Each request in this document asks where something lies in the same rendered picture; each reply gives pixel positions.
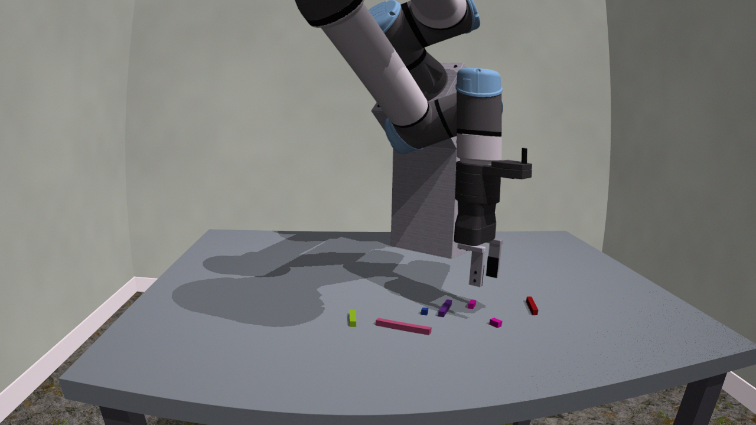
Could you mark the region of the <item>purple rod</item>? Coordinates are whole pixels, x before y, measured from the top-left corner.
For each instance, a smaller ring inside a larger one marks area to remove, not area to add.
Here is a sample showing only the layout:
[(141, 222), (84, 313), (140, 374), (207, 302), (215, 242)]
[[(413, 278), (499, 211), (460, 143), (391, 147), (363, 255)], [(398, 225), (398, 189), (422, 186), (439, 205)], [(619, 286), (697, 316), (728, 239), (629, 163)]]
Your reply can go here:
[(438, 311), (438, 317), (445, 317), (446, 312), (450, 309), (451, 306), (452, 306), (452, 301), (447, 299), (445, 303), (443, 304), (443, 306)]

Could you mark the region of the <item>pink rod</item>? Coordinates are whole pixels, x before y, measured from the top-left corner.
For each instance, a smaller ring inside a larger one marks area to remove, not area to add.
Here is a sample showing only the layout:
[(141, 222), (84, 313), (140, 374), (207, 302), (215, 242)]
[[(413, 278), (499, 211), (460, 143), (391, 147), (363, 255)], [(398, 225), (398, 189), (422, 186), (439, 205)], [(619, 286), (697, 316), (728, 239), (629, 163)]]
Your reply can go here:
[(411, 325), (410, 323), (404, 323), (400, 321), (391, 321), (388, 319), (376, 319), (376, 326), (385, 326), (385, 328), (391, 328), (394, 330), (401, 330), (407, 332), (413, 332), (418, 334), (430, 335), (431, 326)]

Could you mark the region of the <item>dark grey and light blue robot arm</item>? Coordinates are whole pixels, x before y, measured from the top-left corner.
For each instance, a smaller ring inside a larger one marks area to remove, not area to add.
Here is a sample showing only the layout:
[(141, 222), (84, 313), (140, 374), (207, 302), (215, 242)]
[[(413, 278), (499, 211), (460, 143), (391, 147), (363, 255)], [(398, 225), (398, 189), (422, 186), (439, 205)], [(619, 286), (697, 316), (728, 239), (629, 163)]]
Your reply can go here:
[(497, 71), (460, 69), (457, 93), (432, 100), (445, 89), (448, 75), (425, 47), (480, 27), (473, 0), (389, 0), (370, 9), (363, 2), (295, 0), (388, 117), (385, 132), (395, 152), (419, 151), (457, 133), (501, 137)]

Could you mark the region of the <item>red rod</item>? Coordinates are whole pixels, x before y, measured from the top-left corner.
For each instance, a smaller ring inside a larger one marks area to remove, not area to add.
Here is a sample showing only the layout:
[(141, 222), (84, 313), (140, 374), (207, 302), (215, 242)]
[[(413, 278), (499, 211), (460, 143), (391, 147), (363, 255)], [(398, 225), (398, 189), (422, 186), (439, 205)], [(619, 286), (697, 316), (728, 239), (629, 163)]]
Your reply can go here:
[(526, 298), (526, 302), (527, 302), (527, 306), (529, 307), (532, 315), (537, 315), (537, 313), (538, 313), (539, 310), (538, 310), (538, 308), (537, 308), (537, 306), (536, 306), (533, 298), (532, 297), (527, 297)]

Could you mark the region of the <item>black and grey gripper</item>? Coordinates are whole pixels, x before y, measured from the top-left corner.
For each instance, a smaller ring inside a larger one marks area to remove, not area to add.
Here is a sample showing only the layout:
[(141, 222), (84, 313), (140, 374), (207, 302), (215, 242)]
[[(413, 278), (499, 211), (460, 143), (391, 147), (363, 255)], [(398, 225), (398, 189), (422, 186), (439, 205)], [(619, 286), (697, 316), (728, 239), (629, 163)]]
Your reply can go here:
[(486, 276), (498, 277), (503, 240), (495, 238), (495, 205), (500, 202), (502, 178), (532, 177), (532, 164), (527, 162), (527, 148), (522, 148), (522, 161), (502, 161), (502, 137), (475, 136), (457, 133), (455, 199), (457, 219), (454, 241), (458, 249), (472, 251), (469, 285), (483, 286), (484, 252), (480, 244), (488, 243)]

